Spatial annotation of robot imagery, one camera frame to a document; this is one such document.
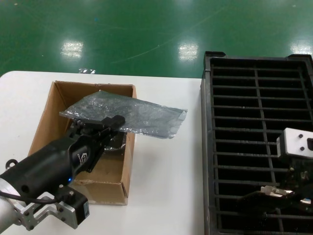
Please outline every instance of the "cable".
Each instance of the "cable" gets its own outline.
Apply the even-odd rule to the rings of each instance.
[[[35,199],[35,198],[30,198],[30,197],[21,197],[21,196],[17,196],[17,195],[2,192],[2,191],[0,191],[0,196],[5,197],[5,198],[18,200],[18,201],[22,201],[22,202],[25,202],[27,204],[35,203],[35,204],[41,204],[41,205],[54,204],[56,202],[62,201],[62,198],[63,198],[63,197],[61,197],[61,198],[55,197],[55,199],[37,199],[37,198]]]
[[[14,163],[14,165],[16,165],[17,163],[19,163],[18,161],[16,161],[15,159],[10,159],[6,162],[5,164],[5,169],[8,169],[10,167],[10,165]]]

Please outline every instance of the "clear plastic bag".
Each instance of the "clear plastic bag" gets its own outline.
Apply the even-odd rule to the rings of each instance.
[[[161,139],[173,138],[185,120],[186,114],[187,110],[169,108],[104,91],[85,96],[64,112],[60,112],[64,117],[92,120],[121,115],[126,122],[120,131]]]

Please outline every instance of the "black plastic crate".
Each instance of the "black plastic crate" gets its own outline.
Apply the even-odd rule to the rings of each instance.
[[[289,127],[313,131],[313,62],[206,52],[201,84],[205,234],[313,234],[313,214],[239,213],[236,201],[279,186],[288,165],[276,139]]]

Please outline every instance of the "open cardboard box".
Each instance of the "open cardboard box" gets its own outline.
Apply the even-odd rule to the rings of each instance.
[[[99,90],[136,98],[133,85],[53,82],[28,155],[65,134],[71,122],[68,118],[59,116],[60,111]],[[93,204],[127,205],[134,138],[133,133],[127,133],[125,151],[102,155],[92,173],[80,173],[71,187],[84,194]]]

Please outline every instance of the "green floor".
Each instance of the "green floor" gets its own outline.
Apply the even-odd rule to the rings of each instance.
[[[313,0],[0,0],[0,75],[199,78],[206,50],[312,54]]]

